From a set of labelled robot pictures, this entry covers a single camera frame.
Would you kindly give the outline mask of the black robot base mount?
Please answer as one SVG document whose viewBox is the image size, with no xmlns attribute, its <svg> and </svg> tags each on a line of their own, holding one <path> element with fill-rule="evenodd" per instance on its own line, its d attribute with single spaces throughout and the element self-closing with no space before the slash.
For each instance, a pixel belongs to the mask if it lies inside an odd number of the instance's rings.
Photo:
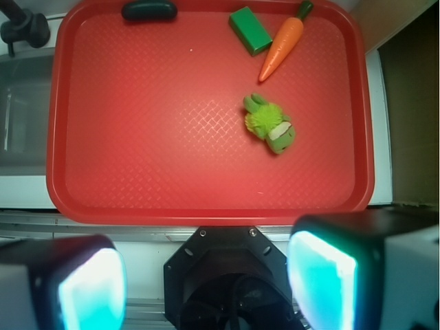
<svg viewBox="0 0 440 330">
<path fill-rule="evenodd" d="M 176 329 L 304 329 L 287 258 L 255 227 L 200 227 L 164 264 Z"/>
</svg>

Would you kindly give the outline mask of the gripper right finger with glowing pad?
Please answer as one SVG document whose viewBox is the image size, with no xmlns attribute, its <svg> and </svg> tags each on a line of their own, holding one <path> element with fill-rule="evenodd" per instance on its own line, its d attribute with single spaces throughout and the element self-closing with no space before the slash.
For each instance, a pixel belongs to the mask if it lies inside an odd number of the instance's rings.
<svg viewBox="0 0 440 330">
<path fill-rule="evenodd" d="M 287 273 L 312 329 L 438 329 L 439 213 L 305 215 L 291 230 Z"/>
</svg>

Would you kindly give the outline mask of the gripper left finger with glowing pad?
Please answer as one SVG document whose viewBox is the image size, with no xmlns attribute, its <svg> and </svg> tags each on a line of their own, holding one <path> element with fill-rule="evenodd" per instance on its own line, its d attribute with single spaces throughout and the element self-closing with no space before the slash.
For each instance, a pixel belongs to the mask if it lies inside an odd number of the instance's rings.
<svg viewBox="0 0 440 330">
<path fill-rule="evenodd" d="M 124 260 L 106 236 L 1 243 L 2 329 L 121 329 Z"/>
</svg>

